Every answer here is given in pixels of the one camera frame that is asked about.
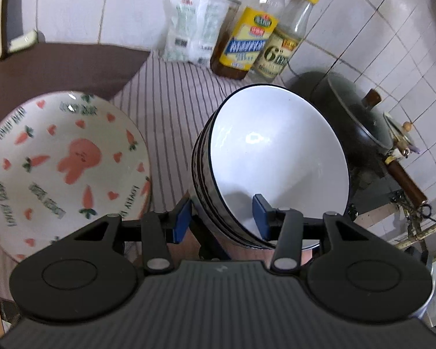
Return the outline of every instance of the power cord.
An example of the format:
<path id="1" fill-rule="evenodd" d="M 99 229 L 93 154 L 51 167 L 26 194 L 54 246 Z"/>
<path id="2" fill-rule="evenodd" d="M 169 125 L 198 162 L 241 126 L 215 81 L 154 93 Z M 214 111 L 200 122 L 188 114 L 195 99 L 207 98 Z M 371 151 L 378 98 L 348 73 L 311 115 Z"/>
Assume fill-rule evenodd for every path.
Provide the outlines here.
<path id="1" fill-rule="evenodd" d="M 428 214 L 423 213 L 423 209 L 426 207 L 430 209 L 430 212 Z M 419 210 L 419 214 L 423 219 L 429 219 L 429 220 L 432 220 L 433 222 L 436 223 L 436 219 L 431 218 L 432 211 L 433 211 L 433 208 L 431 207 L 431 205 L 429 205 L 428 203 L 425 203 L 423 206 L 421 206 L 421 208 Z"/>

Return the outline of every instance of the striped cloth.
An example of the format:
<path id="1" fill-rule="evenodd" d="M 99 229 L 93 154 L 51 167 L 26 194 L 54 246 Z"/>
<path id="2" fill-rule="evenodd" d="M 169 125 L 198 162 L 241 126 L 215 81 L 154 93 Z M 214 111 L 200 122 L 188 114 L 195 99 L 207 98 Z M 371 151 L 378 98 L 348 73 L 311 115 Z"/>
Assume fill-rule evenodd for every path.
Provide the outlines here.
<path id="1" fill-rule="evenodd" d="M 224 99 L 249 80 L 219 78 L 189 63 L 164 62 L 151 53 L 132 80 L 111 99 L 142 133 L 149 150 L 151 210 L 171 210 L 189 187 L 192 147 L 205 123 Z M 130 244 L 133 261 L 140 246 Z M 11 300 L 8 278 L 16 263 L 0 248 L 0 298 Z"/>

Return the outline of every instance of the plastic bag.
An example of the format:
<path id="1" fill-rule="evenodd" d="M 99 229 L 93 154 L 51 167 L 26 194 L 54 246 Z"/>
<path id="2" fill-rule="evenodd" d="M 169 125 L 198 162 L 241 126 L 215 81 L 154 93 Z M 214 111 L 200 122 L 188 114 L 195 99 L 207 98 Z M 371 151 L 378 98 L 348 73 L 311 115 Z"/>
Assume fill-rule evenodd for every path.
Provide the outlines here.
<path id="1" fill-rule="evenodd" d="M 210 66 L 210 57 L 229 4 L 222 0 L 171 0 L 171 18 L 165 61 L 184 61 Z"/>

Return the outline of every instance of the bottle label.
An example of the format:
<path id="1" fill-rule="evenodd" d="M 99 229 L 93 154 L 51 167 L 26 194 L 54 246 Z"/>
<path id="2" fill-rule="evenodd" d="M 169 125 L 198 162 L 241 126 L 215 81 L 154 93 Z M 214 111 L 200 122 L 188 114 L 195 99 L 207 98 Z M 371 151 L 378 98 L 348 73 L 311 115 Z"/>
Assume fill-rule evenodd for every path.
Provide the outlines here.
<path id="1" fill-rule="evenodd" d="M 268 13 L 246 7 L 219 58 L 220 63 L 248 71 L 277 24 L 278 20 Z"/>
<path id="2" fill-rule="evenodd" d="M 286 67 L 299 42 L 299 39 L 291 38 L 275 29 L 253 68 L 267 79 L 275 78 Z"/>

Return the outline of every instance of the glass bottle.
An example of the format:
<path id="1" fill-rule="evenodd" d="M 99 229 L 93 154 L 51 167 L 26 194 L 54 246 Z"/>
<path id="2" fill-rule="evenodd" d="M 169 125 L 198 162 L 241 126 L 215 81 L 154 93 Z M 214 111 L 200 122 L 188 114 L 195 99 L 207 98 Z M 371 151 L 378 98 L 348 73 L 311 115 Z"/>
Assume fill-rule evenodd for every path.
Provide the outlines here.
<path id="1" fill-rule="evenodd" d="M 241 0 L 215 46 L 210 67 L 218 76 L 242 80 L 278 23 L 285 0 Z"/>
<path id="2" fill-rule="evenodd" d="M 305 37 L 310 13 L 318 1 L 289 2 L 276 29 L 252 65 L 250 77 L 253 81 L 270 83 L 283 71 Z"/>

